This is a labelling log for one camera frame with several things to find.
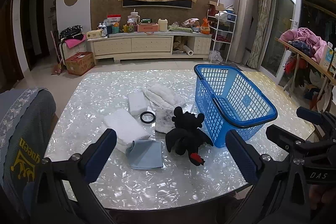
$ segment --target glass door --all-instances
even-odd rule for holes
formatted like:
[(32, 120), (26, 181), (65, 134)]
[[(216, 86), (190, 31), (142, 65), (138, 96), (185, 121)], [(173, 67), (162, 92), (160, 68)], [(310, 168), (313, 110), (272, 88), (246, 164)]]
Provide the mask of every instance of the glass door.
[(272, 0), (268, 30), (261, 58), (259, 70), (269, 76), (277, 84), (280, 82), (284, 65), (290, 56), (284, 46), (275, 41), (287, 30), (297, 29), (301, 13), (301, 0)]

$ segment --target white metal shelf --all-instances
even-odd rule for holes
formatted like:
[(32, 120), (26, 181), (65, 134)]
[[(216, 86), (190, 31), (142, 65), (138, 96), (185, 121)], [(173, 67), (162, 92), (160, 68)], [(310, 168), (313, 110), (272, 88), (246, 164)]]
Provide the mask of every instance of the white metal shelf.
[[(224, 11), (219, 11), (218, 12), (219, 13), (219, 17), (218, 18), (221, 18), (221, 13), (225, 13)], [(227, 62), (227, 59), (228, 59), (228, 57), (229, 57), (229, 53), (230, 53), (230, 50), (231, 50), (231, 45), (232, 45), (232, 41), (233, 41), (233, 35), (234, 35), (234, 32), (235, 32), (235, 29), (236, 29), (236, 22), (237, 22), (237, 15), (235, 15), (235, 14), (231, 14), (231, 13), (227, 13), (227, 15), (228, 16), (235, 16), (236, 17), (236, 20), (235, 21), (233, 21), (233, 20), (226, 20), (226, 21), (228, 21), (228, 22), (232, 22), (233, 23), (233, 31), (224, 31), (224, 30), (221, 30), (221, 29), (219, 29), (219, 20), (216, 18), (216, 17), (213, 17), (213, 16), (209, 16), (209, 10), (208, 10), (208, 13), (207, 13), (207, 19), (208, 18), (214, 18), (214, 19), (216, 19), (217, 20), (217, 28), (215, 28), (215, 27), (211, 27), (210, 26), (210, 28), (211, 29), (213, 29), (213, 30), (216, 30), (216, 34), (215, 34), (215, 39), (211, 39), (214, 43), (213, 43), (213, 47), (212, 47), (212, 52), (214, 52), (214, 50), (215, 50), (215, 44), (216, 44), (216, 42), (218, 42), (218, 43), (224, 43), (224, 44), (229, 44), (230, 46), (229, 46), (229, 50), (228, 50), (228, 52), (227, 52), (227, 56), (226, 56), (226, 62)], [(219, 41), (219, 40), (217, 40), (217, 35), (218, 35), (218, 32), (225, 32), (225, 33), (227, 33), (227, 35), (229, 34), (229, 33), (231, 33), (232, 34), (232, 36), (231, 36), (231, 42), (226, 42), (226, 41)]]

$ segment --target blue plastic basket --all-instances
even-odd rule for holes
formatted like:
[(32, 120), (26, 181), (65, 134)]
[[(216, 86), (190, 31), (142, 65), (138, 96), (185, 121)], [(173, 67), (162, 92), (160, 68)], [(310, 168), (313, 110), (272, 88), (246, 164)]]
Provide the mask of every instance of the blue plastic basket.
[(225, 147), (226, 132), (235, 129), (246, 141), (278, 117), (275, 106), (239, 70), (222, 65), (196, 65), (195, 101), (205, 115), (214, 145)]

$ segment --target human hand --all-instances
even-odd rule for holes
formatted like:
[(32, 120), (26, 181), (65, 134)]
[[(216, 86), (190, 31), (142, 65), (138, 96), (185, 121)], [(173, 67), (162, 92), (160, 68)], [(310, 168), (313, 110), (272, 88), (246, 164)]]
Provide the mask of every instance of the human hand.
[(316, 210), (319, 203), (329, 204), (336, 197), (336, 187), (311, 185), (309, 189), (310, 208)]

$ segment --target pink cloth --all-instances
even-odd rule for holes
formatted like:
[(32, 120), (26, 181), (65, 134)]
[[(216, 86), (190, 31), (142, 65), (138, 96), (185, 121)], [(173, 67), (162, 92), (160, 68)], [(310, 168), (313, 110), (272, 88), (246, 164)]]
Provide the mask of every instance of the pink cloth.
[(78, 44), (82, 43), (86, 39), (86, 35), (84, 34), (82, 40), (78, 39), (67, 39), (64, 42), (67, 44), (68, 48), (72, 48), (74, 46), (77, 46)]
[(297, 30), (288, 30), (283, 33), (280, 37), (281, 40), (288, 41), (303, 41), (312, 48), (312, 53), (316, 63), (320, 63), (324, 48), (327, 46), (327, 43), (322, 40), (321, 37), (317, 37), (311, 30), (308, 28), (299, 28)]

